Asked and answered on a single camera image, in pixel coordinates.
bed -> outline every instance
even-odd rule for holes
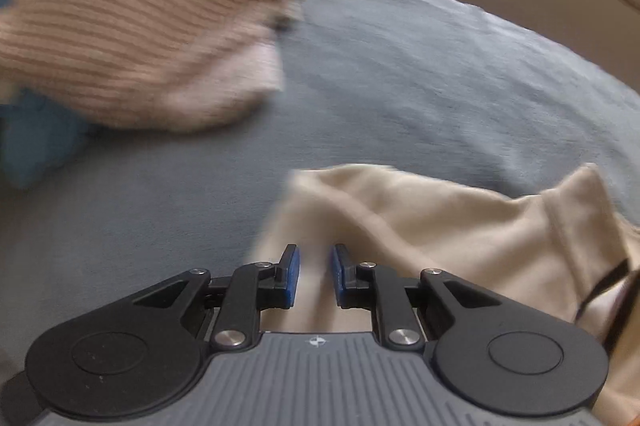
[[[108,131],[2,188],[0,424],[37,412],[14,373],[41,332],[190,267],[231,273],[294,168],[390,164],[517,197],[595,162],[640,222],[640,96],[567,48],[454,0],[307,0],[278,39],[286,88],[243,122]]]

teal fabric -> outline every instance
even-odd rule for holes
[[[10,2],[0,0],[0,7]],[[48,170],[67,162],[96,128],[28,89],[23,89],[13,104],[0,105],[0,118],[0,170],[16,188],[27,188]]]

striped knit garment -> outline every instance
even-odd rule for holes
[[[231,122],[281,86],[289,0],[15,0],[0,77],[116,128]]]

